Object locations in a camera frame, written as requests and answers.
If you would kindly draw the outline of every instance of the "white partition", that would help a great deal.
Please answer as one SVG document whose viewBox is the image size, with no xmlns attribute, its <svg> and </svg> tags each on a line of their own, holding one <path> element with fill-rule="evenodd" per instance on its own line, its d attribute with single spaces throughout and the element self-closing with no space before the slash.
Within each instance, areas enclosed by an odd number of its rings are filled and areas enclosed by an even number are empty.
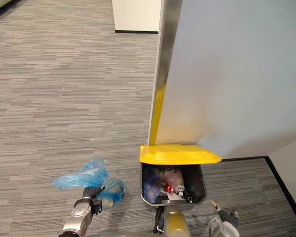
<svg viewBox="0 0 296 237">
<path fill-rule="evenodd" d="M 112 0 L 115 30 L 159 31 L 161 0 Z"/>
<path fill-rule="evenodd" d="M 223 158 L 296 140 L 296 0 L 184 0 L 156 142 Z"/>
</svg>

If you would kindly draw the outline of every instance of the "trash can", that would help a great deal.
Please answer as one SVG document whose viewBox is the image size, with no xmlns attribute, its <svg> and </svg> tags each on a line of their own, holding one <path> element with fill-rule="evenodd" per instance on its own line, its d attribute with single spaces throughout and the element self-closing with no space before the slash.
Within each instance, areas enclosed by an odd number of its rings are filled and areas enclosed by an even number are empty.
<svg viewBox="0 0 296 237">
<path fill-rule="evenodd" d="M 198 205 L 206 198 L 206 185 L 201 164 L 217 163 L 222 159 L 213 152 L 190 145 L 141 146 L 141 198 L 151 206 Z M 147 182 L 145 170 L 180 170 L 184 181 L 184 196 L 180 200 L 169 200 L 160 196 L 149 201 L 145 196 L 144 184 Z"/>
</svg>

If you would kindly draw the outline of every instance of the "gray carpet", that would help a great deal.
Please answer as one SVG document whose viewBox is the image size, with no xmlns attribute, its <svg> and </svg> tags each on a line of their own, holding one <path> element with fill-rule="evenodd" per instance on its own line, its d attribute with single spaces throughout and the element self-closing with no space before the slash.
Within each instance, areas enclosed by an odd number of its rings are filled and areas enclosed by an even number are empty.
<svg viewBox="0 0 296 237">
<path fill-rule="evenodd" d="M 140 199 L 157 35 L 116 34 L 109 0 L 22 0 L 0 16 L 0 237 L 56 236 L 82 189 L 50 182 L 104 158 L 125 201 L 88 233 L 151 231 Z M 296 218 L 264 160 L 203 167 L 208 198 L 184 208 L 207 236 L 210 200 L 235 207 L 242 236 L 294 236 Z"/>
</svg>

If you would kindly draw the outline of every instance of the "blue plastic bag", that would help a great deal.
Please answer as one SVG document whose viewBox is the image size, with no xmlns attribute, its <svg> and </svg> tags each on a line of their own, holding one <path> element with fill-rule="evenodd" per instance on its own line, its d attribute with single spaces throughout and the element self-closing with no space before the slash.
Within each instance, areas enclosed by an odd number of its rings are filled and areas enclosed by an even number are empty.
<svg viewBox="0 0 296 237">
<path fill-rule="evenodd" d="M 105 160 L 93 158 L 78 172 L 61 176 L 55 179 L 52 185 L 59 189 L 70 189 L 72 187 L 101 187 L 108 177 L 109 174 L 105 166 Z"/>
<path fill-rule="evenodd" d="M 106 182 L 104 190 L 95 197 L 102 200 L 102 209 L 110 209 L 113 205 L 123 201 L 126 192 L 126 185 L 120 179 Z"/>
<path fill-rule="evenodd" d="M 102 209 L 107 210 L 122 201 L 126 185 L 122 180 L 113 181 L 106 169 L 105 160 L 93 158 L 83 168 L 74 174 L 66 174 L 55 179 L 52 185 L 59 189 L 72 187 L 105 187 L 94 199 L 102 200 Z"/>
</svg>

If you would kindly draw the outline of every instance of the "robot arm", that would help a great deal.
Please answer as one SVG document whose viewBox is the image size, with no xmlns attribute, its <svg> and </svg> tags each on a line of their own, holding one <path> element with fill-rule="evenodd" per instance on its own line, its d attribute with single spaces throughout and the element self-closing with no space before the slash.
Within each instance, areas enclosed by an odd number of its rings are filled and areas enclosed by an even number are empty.
<svg viewBox="0 0 296 237">
<path fill-rule="evenodd" d="M 64 228 L 58 237 L 83 237 L 91 223 L 94 214 L 102 211 L 102 201 L 93 200 L 102 188 L 85 188 L 82 199 L 74 204 L 70 217 L 66 220 Z"/>
</svg>

